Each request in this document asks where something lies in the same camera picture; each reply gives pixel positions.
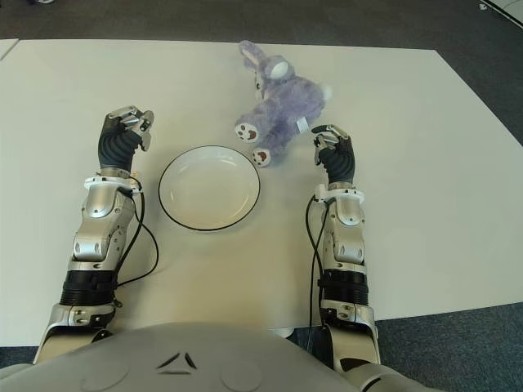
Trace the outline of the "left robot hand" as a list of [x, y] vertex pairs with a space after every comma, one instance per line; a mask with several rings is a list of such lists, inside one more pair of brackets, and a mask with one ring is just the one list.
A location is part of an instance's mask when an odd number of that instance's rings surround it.
[[101, 169], [114, 168], [130, 172], [138, 148], [147, 151], [151, 142], [154, 113], [134, 105], [116, 109], [105, 116], [98, 141]]

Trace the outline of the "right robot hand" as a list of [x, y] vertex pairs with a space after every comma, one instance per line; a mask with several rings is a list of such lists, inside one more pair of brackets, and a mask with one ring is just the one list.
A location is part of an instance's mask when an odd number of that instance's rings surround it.
[[329, 185], [352, 184], [355, 154], [349, 134], [333, 124], [314, 127], [311, 132], [315, 135], [315, 165], [323, 166]]

